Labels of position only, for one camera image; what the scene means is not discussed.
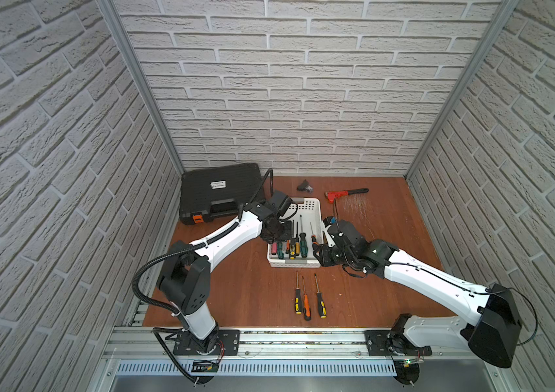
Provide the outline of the yellow handle screwdriver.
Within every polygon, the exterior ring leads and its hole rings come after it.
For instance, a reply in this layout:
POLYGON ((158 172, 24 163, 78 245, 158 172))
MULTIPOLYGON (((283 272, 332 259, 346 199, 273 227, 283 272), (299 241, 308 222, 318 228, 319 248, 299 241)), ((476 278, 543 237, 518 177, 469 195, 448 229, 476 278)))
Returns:
POLYGON ((296 257, 296 235, 295 235, 295 222, 292 220, 291 222, 291 238, 290 238, 290 245, 289 245, 289 258, 294 260, 296 257))

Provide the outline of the green black screwdriver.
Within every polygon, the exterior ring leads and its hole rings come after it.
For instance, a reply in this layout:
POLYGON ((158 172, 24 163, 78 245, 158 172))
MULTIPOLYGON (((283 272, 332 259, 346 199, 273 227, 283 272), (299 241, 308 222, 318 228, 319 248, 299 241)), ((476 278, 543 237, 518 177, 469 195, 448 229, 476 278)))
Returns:
POLYGON ((303 217, 300 216, 300 226, 301 226, 301 230, 300 230, 300 255, 303 259, 307 259, 308 258, 308 243, 307 243, 307 235, 306 233, 303 231, 303 217))

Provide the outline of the orange handle screwdriver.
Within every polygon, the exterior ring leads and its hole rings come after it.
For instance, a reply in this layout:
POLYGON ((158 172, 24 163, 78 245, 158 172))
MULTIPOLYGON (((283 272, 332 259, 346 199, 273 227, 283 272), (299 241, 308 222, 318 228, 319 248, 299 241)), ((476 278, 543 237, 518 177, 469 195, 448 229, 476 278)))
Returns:
POLYGON ((311 306, 310 306, 310 303, 309 303, 309 297, 308 297, 308 294, 306 292, 304 281, 302 281, 302 286, 303 286, 303 317, 304 317, 305 321, 311 321, 312 320, 312 311, 311 311, 311 306))

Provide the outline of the green handle screwdriver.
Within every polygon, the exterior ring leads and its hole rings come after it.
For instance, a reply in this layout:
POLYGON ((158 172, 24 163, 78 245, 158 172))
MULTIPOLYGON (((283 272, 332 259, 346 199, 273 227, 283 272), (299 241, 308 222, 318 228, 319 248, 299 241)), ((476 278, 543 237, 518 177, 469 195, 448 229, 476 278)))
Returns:
POLYGON ((277 244, 277 256, 278 256, 279 259, 283 259, 284 256, 285 256, 282 242, 277 244))

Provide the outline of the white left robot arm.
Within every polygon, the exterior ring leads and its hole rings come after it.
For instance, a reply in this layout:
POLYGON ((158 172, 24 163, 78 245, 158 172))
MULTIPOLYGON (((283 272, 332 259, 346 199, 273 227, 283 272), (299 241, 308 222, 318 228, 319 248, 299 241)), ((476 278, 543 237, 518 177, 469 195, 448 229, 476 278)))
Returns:
POLYGON ((231 253, 255 238, 276 243, 286 231, 284 216, 291 204, 288 195, 275 191, 270 168, 235 219, 212 234, 189 244, 181 243, 176 251, 138 268, 131 281, 133 294, 148 305, 169 311, 183 330, 191 333, 199 351, 210 354, 218 345, 219 333, 219 325, 207 305, 211 273, 231 253), (157 285, 166 302, 147 296, 139 288, 143 275, 159 264, 163 267, 157 285))

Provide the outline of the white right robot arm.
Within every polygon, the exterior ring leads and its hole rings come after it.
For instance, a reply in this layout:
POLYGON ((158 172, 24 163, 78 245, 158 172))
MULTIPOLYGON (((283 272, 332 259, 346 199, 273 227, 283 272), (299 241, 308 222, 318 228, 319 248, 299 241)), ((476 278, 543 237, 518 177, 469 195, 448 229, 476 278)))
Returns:
POLYGON ((424 318, 403 315, 395 333, 414 348, 441 346, 470 351, 478 359, 498 367, 513 365, 522 318, 514 287, 485 287, 459 279, 411 256, 398 246, 374 239, 368 241, 345 220, 327 218, 321 225, 325 243, 314 256, 324 267, 355 270, 357 277, 369 275, 428 297, 453 312, 452 317, 424 318))

